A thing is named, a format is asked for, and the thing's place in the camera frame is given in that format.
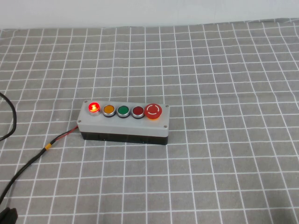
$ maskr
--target orange button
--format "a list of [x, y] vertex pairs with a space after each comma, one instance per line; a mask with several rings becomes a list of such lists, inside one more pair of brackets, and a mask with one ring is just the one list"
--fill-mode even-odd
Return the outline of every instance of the orange button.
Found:
[[105, 117], [113, 117], [115, 115], [115, 107], [112, 105], [106, 105], [103, 109], [103, 114]]

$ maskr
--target control box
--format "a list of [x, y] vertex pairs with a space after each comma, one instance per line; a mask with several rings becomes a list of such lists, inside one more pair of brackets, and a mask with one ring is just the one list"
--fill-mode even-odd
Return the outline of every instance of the control box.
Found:
[[170, 107], [112, 101], [84, 101], [77, 120], [85, 140], [166, 145]]

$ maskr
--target black cable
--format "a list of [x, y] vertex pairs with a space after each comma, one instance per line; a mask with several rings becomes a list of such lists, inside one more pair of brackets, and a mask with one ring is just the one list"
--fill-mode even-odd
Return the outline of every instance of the black cable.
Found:
[[[3, 141], [4, 139], [8, 138], [10, 135], [12, 135], [17, 127], [17, 113], [15, 111], [15, 107], [12, 104], [12, 102], [3, 94], [0, 92], [0, 96], [2, 98], [5, 99], [5, 101], [9, 104], [9, 106], [11, 107], [12, 111], [13, 111], [13, 128], [12, 130], [4, 135], [3, 137], [0, 137], [0, 141]], [[33, 157], [31, 160], [29, 160], [14, 176], [13, 178], [10, 180], [10, 182], [8, 183], [8, 185], [5, 187], [5, 189], [3, 190], [1, 196], [0, 196], [0, 205], [4, 200], [5, 195], [8, 193], [9, 189], [11, 188], [11, 186], [13, 185], [13, 183], [15, 182], [16, 179], [18, 179], [18, 177], [32, 164], [34, 163], [36, 160], [38, 160], [49, 148], [51, 148], [51, 146], [60, 138], [65, 137], [66, 135], [72, 133], [74, 130], [76, 130], [78, 128], [78, 126], [76, 126], [75, 128], [64, 132], [60, 135], [58, 135], [56, 138], [54, 138], [48, 145], [46, 145], [35, 157]], [[4, 209], [2, 212], [0, 212], [0, 224], [15, 224], [16, 220], [18, 218], [18, 214], [17, 214], [17, 210], [16, 209], [10, 209], [10, 208], [6, 208]]]
[[0, 96], [5, 99], [5, 101], [8, 103], [8, 105], [10, 106], [11, 110], [13, 111], [13, 128], [11, 129], [11, 131], [0, 137], [0, 141], [3, 141], [4, 139], [7, 139], [10, 135], [12, 135], [15, 131], [15, 129], [17, 128], [17, 112], [15, 111], [15, 107], [13, 105], [13, 103], [3, 94], [0, 92]]
[[13, 183], [15, 182], [15, 180], [32, 164], [34, 163], [39, 157], [42, 156], [42, 154], [44, 154], [46, 152], [46, 149], [43, 148], [39, 154], [37, 154], [35, 157], [33, 157], [31, 160], [29, 160], [11, 179], [11, 181], [8, 183], [8, 185], [6, 186], [6, 188], [4, 189], [4, 191], [2, 192], [1, 196], [0, 196], [0, 204], [3, 202], [3, 199], [5, 197], [5, 195], [7, 194], [7, 192], [9, 191], [10, 187], [13, 185]]
[[[50, 142], [50, 145], [53, 145], [57, 139], [59, 137], [61, 137], [62, 135], [64, 134], [67, 134], [67, 133], [70, 133], [72, 131], [74, 131], [75, 129], [77, 129], [77, 127], [67, 131], [67, 132], [64, 132], [60, 135], [58, 135], [56, 138], [54, 138], [51, 142]], [[3, 202], [3, 199], [5, 197], [5, 195], [7, 194], [7, 192], [9, 191], [10, 187], [13, 185], [13, 183], [15, 182], [15, 180], [32, 164], [34, 163], [36, 160], [38, 160], [42, 154], [44, 154], [45, 152], [47, 151], [46, 147], [44, 147], [40, 152], [39, 154], [37, 154], [35, 157], [33, 157], [31, 160], [29, 160], [14, 176], [13, 178], [11, 179], [11, 181], [8, 183], [8, 185], [6, 186], [6, 188], [4, 189], [4, 191], [2, 192], [1, 196], [0, 196], [0, 204]]]

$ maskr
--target white wall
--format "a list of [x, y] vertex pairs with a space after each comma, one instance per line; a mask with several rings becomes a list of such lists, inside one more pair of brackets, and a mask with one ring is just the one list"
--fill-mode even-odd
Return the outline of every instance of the white wall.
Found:
[[299, 18], [298, 0], [1, 0], [1, 28], [165, 26]]

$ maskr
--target wire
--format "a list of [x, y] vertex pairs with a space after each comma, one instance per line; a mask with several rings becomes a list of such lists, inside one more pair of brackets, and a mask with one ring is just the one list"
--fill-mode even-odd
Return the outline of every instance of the wire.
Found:
[[2, 192], [1, 196], [0, 196], [0, 205], [3, 202], [3, 199], [5, 197], [5, 195], [7, 194], [7, 192], [9, 191], [10, 187], [13, 185], [13, 183], [15, 182], [15, 180], [32, 164], [34, 163], [36, 160], [38, 160], [42, 154], [44, 154], [57, 140], [65, 137], [66, 135], [72, 133], [73, 131], [75, 131], [78, 128], [78, 126], [74, 127], [73, 129], [60, 134], [59, 136], [57, 136], [56, 138], [54, 138], [48, 145], [46, 145], [35, 157], [33, 157], [31, 160], [29, 160], [11, 179], [11, 181], [8, 183], [8, 185], [6, 186], [6, 188], [4, 189], [4, 191]]
[[8, 105], [10, 106], [11, 110], [13, 111], [13, 128], [11, 129], [11, 131], [0, 137], [0, 141], [3, 141], [4, 139], [7, 139], [10, 135], [12, 135], [15, 131], [15, 129], [17, 128], [17, 112], [15, 111], [15, 107], [13, 105], [13, 103], [3, 94], [0, 92], [0, 96], [5, 99], [5, 101], [8, 103]]

